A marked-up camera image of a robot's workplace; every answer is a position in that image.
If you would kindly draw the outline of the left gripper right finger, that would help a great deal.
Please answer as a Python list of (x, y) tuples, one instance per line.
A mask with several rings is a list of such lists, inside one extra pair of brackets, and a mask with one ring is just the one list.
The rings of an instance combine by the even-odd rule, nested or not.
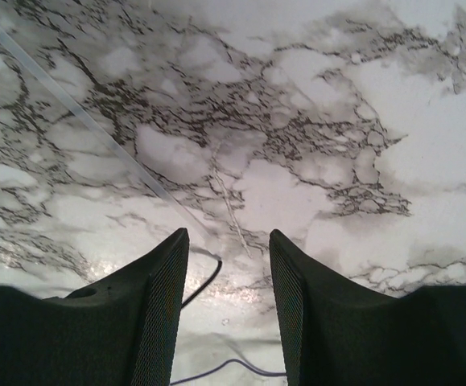
[(466, 285), (380, 294), (270, 234), (291, 385), (466, 385)]

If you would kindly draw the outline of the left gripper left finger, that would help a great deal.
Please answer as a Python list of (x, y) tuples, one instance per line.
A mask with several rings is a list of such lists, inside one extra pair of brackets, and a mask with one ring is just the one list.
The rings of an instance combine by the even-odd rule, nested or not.
[(63, 298), (0, 285), (0, 385), (167, 385), (188, 267), (181, 228)]

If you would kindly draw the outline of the translucent white zip tie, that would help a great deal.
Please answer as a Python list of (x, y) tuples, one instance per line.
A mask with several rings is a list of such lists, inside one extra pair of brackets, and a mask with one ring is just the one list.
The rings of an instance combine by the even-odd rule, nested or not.
[(38, 82), (41, 83), (70, 113), (87, 127), (104, 145), (106, 145), (127, 167), (140, 178), (160, 199), (182, 216), (206, 241), (212, 239), (212, 233), (162, 185), (151, 176), (131, 155), (129, 155), (84, 109), (76, 102), (26, 51), (18, 45), (0, 26), (0, 44), (16, 58)]

